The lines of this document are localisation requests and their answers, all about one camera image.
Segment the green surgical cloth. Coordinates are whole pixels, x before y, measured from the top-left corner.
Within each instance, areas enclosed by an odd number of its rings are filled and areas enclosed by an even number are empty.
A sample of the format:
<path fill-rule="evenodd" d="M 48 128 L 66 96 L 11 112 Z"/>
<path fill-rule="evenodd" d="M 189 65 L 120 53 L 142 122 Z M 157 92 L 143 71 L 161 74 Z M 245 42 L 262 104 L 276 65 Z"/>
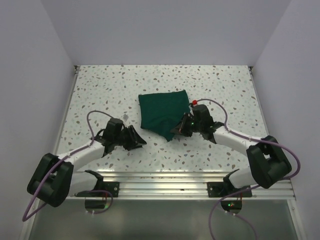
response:
<path fill-rule="evenodd" d="M 144 130 L 171 141 L 171 133 L 185 113 L 190 112 L 189 98 L 185 90 L 167 93 L 140 94 L 138 96 L 141 124 Z"/>

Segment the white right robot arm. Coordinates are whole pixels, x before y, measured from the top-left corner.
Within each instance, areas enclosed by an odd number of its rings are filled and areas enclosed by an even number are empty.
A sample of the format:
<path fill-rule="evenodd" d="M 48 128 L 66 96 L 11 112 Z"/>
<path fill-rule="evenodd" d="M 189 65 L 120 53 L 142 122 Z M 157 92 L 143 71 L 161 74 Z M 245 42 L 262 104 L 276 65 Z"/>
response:
<path fill-rule="evenodd" d="M 185 113 L 171 130 L 171 133 L 185 137 L 199 133 L 205 140 L 229 147 L 247 157 L 247 168 L 227 174 L 215 187 L 218 196 L 232 197 L 251 185 L 268 189 L 291 172 L 292 166 L 274 137 L 268 135 L 253 140 L 248 135 L 232 132 L 226 127 L 226 123 L 214 121 L 209 109 L 200 104 L 192 107 L 191 113 Z"/>

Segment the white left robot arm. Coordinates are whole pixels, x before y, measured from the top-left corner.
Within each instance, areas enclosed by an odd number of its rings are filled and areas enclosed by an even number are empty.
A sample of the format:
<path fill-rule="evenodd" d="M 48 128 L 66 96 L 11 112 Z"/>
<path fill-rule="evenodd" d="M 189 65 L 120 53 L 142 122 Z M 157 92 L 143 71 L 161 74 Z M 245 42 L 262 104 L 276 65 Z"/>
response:
<path fill-rule="evenodd" d="M 58 207 L 70 192 L 74 172 L 103 158 L 116 147 L 131 151 L 146 144 L 133 125 L 125 126 L 121 119 L 111 118 L 104 129 L 80 148 L 60 155 L 45 154 L 27 185 L 27 192 Z"/>

